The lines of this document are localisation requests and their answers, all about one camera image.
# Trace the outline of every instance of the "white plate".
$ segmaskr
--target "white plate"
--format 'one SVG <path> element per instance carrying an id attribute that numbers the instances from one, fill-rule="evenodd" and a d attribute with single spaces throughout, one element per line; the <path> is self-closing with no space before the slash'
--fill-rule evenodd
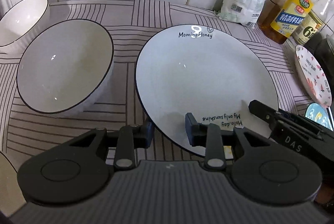
<path id="1" fill-rule="evenodd" d="M 323 108 L 332 104 L 332 93 L 320 64 L 305 47 L 295 47 L 295 65 L 298 76 L 309 96 Z"/>
<path id="2" fill-rule="evenodd" d="M 156 127 L 201 156 L 204 147 L 189 145 L 186 113 L 226 130 L 241 122 L 269 137 L 268 124 L 250 114 L 248 104 L 258 100 L 278 110 L 275 86 L 259 58 L 232 36 L 198 25 L 174 26 L 153 36 L 139 54 L 136 87 Z"/>
<path id="3" fill-rule="evenodd" d="M 100 24 L 83 19 L 55 24 L 24 52 L 18 92 L 37 112 L 58 114 L 75 108 L 67 114 L 78 113 L 100 95 L 113 57 L 111 36 Z"/>
<path id="4" fill-rule="evenodd" d="M 22 0 L 0 20 L 0 52 L 22 54 L 49 21 L 48 0 Z"/>

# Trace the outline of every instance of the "pink plate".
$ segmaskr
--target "pink plate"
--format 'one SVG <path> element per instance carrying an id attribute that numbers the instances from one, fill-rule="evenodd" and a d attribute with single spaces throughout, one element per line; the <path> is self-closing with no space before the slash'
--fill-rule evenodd
<path id="1" fill-rule="evenodd" d="M 300 80 L 312 100 L 327 108 L 332 104 L 332 94 L 327 78 L 315 59 L 305 47 L 295 48 L 295 64 Z"/>

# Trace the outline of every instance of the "plastic bottle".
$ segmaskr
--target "plastic bottle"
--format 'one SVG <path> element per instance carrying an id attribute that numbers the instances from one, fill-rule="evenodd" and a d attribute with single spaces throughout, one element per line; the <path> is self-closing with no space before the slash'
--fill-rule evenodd
<path id="1" fill-rule="evenodd" d="M 310 12 L 316 0 L 280 0 L 273 7 L 260 29 L 266 37 L 283 44 Z"/>
<path id="2" fill-rule="evenodd" d="M 297 44 L 304 45 L 327 20 L 333 0 L 317 0 L 312 10 L 292 33 Z"/>

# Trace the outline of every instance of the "bottle label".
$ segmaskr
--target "bottle label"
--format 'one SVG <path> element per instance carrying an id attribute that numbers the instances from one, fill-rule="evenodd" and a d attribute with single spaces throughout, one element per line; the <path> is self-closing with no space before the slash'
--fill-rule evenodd
<path id="1" fill-rule="evenodd" d="M 311 10 L 292 36 L 299 44 L 304 45 L 323 24 L 323 21 Z"/>
<path id="2" fill-rule="evenodd" d="M 270 26 L 285 37 L 289 37 L 311 11 L 310 0 L 287 0 Z"/>

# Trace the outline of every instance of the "blue plate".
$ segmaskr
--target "blue plate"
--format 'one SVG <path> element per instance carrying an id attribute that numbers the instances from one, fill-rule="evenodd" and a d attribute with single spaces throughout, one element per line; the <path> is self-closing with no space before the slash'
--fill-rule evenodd
<path id="1" fill-rule="evenodd" d="M 332 125 L 328 118 L 327 111 L 323 109 L 319 104 L 311 103 L 306 109 L 305 117 L 333 131 Z"/>

